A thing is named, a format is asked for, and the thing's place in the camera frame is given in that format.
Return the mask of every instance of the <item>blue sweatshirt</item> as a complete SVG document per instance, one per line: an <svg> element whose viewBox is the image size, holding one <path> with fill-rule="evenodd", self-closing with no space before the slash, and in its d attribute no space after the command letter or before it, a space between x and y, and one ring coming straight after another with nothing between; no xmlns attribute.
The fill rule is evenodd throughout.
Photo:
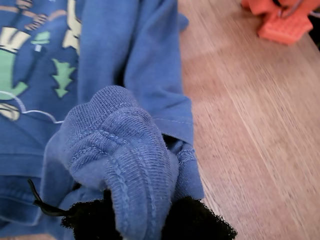
<svg viewBox="0 0 320 240"><path fill-rule="evenodd" d="M176 0L1 0L0 133L0 237L73 239L31 178L63 209L111 189L121 234L158 239L170 201L204 196Z"/></svg>

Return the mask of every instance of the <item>ribbed cuff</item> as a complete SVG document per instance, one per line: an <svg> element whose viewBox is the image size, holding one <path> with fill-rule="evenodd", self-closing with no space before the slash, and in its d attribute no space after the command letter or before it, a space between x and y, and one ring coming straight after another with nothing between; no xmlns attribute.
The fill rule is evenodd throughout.
<svg viewBox="0 0 320 240"><path fill-rule="evenodd" d="M130 91L121 86L108 86L98 91L88 103L74 107L61 128L71 125L73 130L95 129L118 109L136 106L138 103Z"/></svg>

